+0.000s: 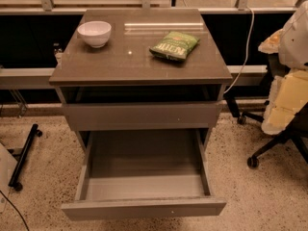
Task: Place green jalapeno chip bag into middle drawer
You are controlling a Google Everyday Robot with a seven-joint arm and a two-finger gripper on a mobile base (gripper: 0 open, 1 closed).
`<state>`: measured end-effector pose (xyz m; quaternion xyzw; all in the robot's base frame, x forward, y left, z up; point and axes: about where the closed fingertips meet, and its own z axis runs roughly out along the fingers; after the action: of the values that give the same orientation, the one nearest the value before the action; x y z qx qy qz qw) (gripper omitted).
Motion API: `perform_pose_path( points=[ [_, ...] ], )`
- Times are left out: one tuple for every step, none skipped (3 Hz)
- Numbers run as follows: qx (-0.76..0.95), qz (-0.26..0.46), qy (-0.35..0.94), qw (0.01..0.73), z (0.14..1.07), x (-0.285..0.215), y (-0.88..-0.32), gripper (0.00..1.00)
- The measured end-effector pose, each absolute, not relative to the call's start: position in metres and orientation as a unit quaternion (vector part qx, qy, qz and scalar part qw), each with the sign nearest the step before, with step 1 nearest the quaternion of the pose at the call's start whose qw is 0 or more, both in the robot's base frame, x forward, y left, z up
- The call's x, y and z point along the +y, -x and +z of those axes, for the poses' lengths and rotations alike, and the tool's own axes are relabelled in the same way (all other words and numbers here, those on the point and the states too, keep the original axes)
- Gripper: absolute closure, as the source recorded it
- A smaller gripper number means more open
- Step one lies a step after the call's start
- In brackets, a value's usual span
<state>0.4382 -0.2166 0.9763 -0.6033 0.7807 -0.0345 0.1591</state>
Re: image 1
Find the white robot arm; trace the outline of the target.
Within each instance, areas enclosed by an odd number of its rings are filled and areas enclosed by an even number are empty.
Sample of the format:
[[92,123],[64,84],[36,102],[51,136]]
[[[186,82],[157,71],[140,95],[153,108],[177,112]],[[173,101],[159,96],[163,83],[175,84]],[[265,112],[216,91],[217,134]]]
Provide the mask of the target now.
[[281,30],[267,38],[259,50],[273,53],[290,71],[275,76],[269,90],[269,104],[264,113],[262,130],[276,135],[291,123],[295,114],[308,103],[308,1],[303,2]]

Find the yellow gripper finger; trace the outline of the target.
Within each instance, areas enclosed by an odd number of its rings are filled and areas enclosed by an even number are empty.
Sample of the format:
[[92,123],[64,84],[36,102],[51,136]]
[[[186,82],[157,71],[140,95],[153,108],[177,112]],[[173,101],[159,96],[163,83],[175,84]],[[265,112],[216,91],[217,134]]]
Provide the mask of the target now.
[[307,102],[307,70],[292,70],[284,77],[275,76],[269,90],[262,130],[268,135],[284,131]]
[[264,40],[259,46],[258,50],[266,54],[275,54],[278,52],[280,45],[280,36],[283,30],[279,29],[270,35],[266,40]]

